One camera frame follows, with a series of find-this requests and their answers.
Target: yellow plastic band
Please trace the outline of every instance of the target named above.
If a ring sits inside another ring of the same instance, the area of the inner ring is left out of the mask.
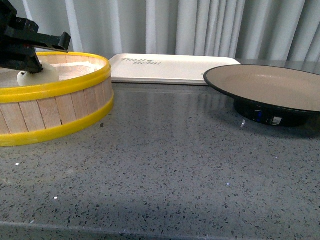
[[[112,91],[110,101],[98,111],[79,120],[44,130],[14,134],[0,134],[0,147],[41,143],[74,134],[103,119],[112,110],[113,106],[114,93]]]
[[[103,56],[94,55],[90,53],[82,52],[40,52],[38,56],[49,56],[49,55],[70,55],[70,56],[81,56],[100,59],[105,62],[98,71],[93,73],[72,78],[70,80],[52,82],[34,86],[20,86],[20,87],[9,87],[0,88],[0,104],[4,103],[16,103],[26,102],[38,99],[52,98],[65,94],[78,92],[84,89],[91,88],[92,86],[98,85],[106,80],[111,75],[111,66],[109,61]]]

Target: gray countertop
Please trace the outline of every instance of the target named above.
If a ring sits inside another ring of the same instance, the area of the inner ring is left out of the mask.
[[[255,123],[207,86],[112,87],[93,126],[0,148],[0,239],[320,239],[318,119]]]

